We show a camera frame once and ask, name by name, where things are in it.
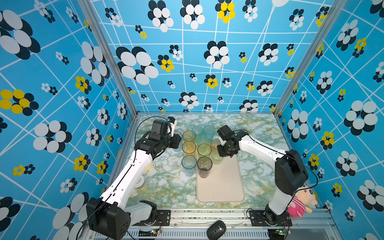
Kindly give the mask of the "dark smoky cup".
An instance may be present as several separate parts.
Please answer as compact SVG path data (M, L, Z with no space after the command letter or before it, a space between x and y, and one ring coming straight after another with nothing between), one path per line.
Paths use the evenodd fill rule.
M198 167L198 174L201 178L206 178L210 170L213 166L213 162L209 157L201 157L198 159L197 167Z

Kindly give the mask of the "green translucent cup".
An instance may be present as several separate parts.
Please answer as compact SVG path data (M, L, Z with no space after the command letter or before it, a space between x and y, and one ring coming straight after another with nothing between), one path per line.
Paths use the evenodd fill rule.
M197 148L198 150L198 157L209 157L212 153L212 148L210 144L200 144Z

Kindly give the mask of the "grey-blue clear cup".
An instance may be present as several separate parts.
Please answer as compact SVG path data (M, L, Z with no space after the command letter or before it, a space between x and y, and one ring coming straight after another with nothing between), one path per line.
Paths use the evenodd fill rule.
M197 165L197 160L194 156L192 155L187 155L184 156L182 159L182 167L184 170L184 173L191 177L195 174L196 172L196 165Z

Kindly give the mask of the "light green cup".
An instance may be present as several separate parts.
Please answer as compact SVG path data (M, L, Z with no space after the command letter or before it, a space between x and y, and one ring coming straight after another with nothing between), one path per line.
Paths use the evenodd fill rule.
M217 149L212 150L211 160L212 160L213 164L215 164L215 165L219 165L223 161L223 157L221 157L219 155Z

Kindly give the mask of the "small amber cup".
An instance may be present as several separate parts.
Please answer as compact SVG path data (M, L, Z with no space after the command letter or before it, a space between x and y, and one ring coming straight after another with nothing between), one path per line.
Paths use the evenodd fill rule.
M214 139L214 140L212 140L212 141L210 142L210 146L211 146L211 148L214 149L214 150L217 150L217 149L218 149L218 146L220 146L220 145L221 145L221 141L218 140L218 139Z

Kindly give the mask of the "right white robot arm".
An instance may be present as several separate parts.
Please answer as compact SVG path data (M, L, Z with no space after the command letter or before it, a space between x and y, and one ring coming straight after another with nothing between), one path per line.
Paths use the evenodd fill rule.
M217 131L221 145L220 157L233 157L239 151L247 152L270 165L275 170L277 189L265 208L265 221L277 225L294 195L309 179L306 165L295 150L284 151L253 139L244 130L232 131L227 125Z

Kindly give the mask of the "amber cup front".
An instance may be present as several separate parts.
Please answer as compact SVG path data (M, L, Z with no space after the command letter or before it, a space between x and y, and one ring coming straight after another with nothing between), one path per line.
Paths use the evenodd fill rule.
M182 150L186 155L195 155L197 146L193 141L186 141L182 145Z

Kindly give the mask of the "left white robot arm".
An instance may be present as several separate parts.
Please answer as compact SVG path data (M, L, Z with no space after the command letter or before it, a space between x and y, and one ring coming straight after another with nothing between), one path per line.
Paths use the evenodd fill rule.
M120 240L129 227L139 222L151 224L157 218L157 205L149 201L126 207L128 199L145 170L167 148L177 149L181 136L174 133L173 117L153 121L152 128L136 141L134 151L123 170L98 198L87 203L90 230L112 240Z

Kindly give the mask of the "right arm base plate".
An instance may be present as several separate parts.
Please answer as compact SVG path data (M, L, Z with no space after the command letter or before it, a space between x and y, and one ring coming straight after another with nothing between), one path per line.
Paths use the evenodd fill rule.
M246 216L250 219L253 227L291 227L290 215L284 211L281 215L276 215L272 211L248 209Z

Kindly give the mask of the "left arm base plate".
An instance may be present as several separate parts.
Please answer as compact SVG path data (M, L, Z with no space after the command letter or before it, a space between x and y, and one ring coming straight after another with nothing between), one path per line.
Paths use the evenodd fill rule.
M160 227L160 226L169 226L170 225L170 220L171 220L171 210L157 210L157 214L155 217L155 220L153 222L149 221L141 221L134 226L136 227L142 227L142 226L155 226L155 227Z

